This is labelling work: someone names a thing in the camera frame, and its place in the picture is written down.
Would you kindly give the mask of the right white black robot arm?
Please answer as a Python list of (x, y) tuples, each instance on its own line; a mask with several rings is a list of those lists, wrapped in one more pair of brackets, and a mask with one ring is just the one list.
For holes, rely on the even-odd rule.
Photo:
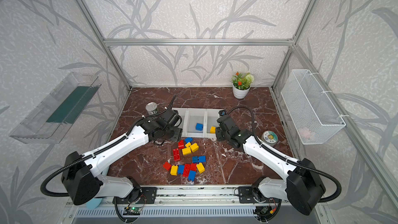
[(301, 214), (309, 215), (318, 203), (332, 201), (341, 194), (340, 182), (317, 170), (310, 160), (294, 159), (263, 143), (253, 132), (240, 130), (229, 115), (221, 116), (217, 122), (217, 140), (243, 150), (279, 175), (279, 179), (261, 177), (253, 183), (257, 201), (277, 198), (288, 201)]

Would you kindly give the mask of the long red lego brick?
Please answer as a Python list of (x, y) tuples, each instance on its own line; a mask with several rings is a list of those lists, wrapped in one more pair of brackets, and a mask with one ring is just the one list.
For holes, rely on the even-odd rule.
[(173, 158), (174, 158), (174, 161), (175, 161), (175, 162), (178, 162), (178, 161), (181, 160), (181, 157), (180, 157), (180, 150), (179, 150), (178, 148), (173, 149)]

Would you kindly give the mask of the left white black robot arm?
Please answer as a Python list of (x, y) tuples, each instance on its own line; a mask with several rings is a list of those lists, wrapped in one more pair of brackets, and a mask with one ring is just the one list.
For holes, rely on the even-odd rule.
[(41, 184), (40, 191), (49, 197), (70, 197), (75, 205), (93, 198), (126, 198), (140, 190), (139, 184), (127, 177), (103, 174), (111, 164), (129, 152), (158, 139), (179, 141), (182, 118), (171, 108), (137, 119), (129, 130), (92, 151), (80, 155), (69, 154), (65, 166), (50, 174)]

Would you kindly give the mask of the long red lego bottom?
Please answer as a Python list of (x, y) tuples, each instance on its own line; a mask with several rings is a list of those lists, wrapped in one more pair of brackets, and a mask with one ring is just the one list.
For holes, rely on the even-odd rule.
[(183, 168), (183, 177), (188, 177), (191, 171), (191, 164), (185, 164)]

